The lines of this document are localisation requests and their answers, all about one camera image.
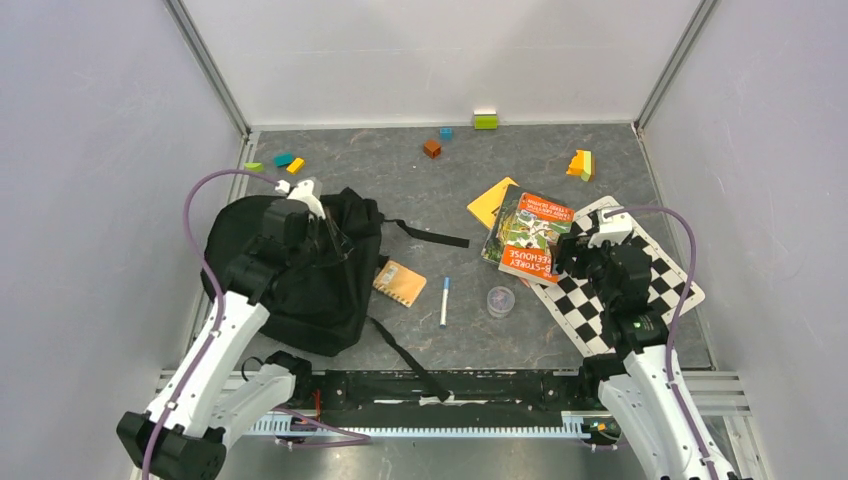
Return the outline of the black student backpack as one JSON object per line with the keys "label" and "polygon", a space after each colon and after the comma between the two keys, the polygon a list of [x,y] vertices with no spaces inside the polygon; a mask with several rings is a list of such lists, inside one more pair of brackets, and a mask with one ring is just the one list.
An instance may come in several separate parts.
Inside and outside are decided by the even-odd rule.
{"label": "black student backpack", "polygon": [[[332,357],[361,337],[372,283],[388,261],[380,248],[382,227],[389,220],[375,200],[363,198],[351,188],[323,195],[320,200],[352,241],[350,257],[344,262],[322,262],[320,251],[308,266],[284,274],[274,290],[236,293],[268,310],[269,318],[260,329],[263,335],[302,351]],[[224,293],[232,292],[221,287],[222,262],[227,258],[221,237],[222,210],[204,251],[211,270],[202,273],[201,281],[210,299],[216,296],[216,286]]]}

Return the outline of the orange treehouse book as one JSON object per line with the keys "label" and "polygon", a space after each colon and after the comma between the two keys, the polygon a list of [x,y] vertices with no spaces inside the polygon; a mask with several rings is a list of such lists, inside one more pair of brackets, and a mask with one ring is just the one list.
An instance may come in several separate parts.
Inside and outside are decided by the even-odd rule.
{"label": "orange treehouse book", "polygon": [[559,280],[553,250],[570,232],[575,211],[557,201],[524,192],[499,231],[503,246],[498,270],[543,286]]}

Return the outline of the green illustrated book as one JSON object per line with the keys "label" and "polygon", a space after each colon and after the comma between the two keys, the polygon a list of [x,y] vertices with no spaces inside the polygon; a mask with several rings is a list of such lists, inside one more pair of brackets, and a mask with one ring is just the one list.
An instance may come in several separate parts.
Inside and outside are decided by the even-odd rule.
{"label": "green illustrated book", "polygon": [[509,225],[514,218],[519,200],[525,192],[527,192],[526,188],[517,185],[507,187],[494,225],[491,227],[482,247],[481,256],[485,261],[494,265],[500,263]]}

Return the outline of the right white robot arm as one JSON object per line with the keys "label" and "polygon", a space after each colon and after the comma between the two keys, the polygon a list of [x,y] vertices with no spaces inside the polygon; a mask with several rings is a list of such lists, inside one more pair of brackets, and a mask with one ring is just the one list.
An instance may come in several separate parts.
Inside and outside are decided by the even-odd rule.
{"label": "right white robot arm", "polygon": [[693,402],[669,329],[649,303],[651,263],[628,243],[558,240],[553,271],[588,282],[601,304],[602,337],[613,348],[583,361],[578,396],[610,412],[647,478],[736,479]]}

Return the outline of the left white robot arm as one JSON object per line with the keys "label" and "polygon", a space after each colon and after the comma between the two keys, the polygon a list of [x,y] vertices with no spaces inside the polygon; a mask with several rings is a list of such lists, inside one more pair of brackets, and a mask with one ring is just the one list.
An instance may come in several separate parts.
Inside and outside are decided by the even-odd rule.
{"label": "left white robot arm", "polygon": [[313,194],[271,202],[259,235],[214,269],[199,250],[213,290],[210,317],[165,388],[142,413],[127,412],[117,434],[145,479],[214,479],[228,449],[263,415],[313,397],[312,366],[279,351],[235,392],[221,392],[251,338],[270,318],[267,293],[282,274],[288,252],[311,253],[321,229],[333,230]]}

